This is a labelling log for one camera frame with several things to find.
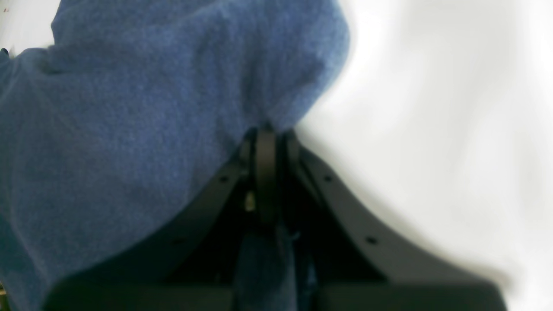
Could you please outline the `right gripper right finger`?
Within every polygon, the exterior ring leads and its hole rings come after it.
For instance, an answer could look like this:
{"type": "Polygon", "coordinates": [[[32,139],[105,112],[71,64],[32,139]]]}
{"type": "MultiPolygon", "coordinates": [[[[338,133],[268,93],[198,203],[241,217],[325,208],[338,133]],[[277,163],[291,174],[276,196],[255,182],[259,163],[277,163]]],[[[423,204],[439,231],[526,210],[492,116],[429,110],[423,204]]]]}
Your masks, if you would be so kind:
{"type": "Polygon", "coordinates": [[[279,137],[284,213],[311,311],[505,311],[499,289],[416,246],[357,199],[296,134],[279,137]]]}

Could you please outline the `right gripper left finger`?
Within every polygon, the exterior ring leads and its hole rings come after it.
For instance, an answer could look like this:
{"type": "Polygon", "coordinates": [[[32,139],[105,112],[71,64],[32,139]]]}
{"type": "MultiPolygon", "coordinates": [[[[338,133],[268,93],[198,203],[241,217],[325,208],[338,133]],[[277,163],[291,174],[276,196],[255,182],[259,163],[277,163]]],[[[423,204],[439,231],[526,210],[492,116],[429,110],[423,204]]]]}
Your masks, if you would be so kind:
{"type": "Polygon", "coordinates": [[[240,148],[167,225],[59,282],[46,311],[235,311],[242,277],[277,262],[277,136],[240,148]]]}

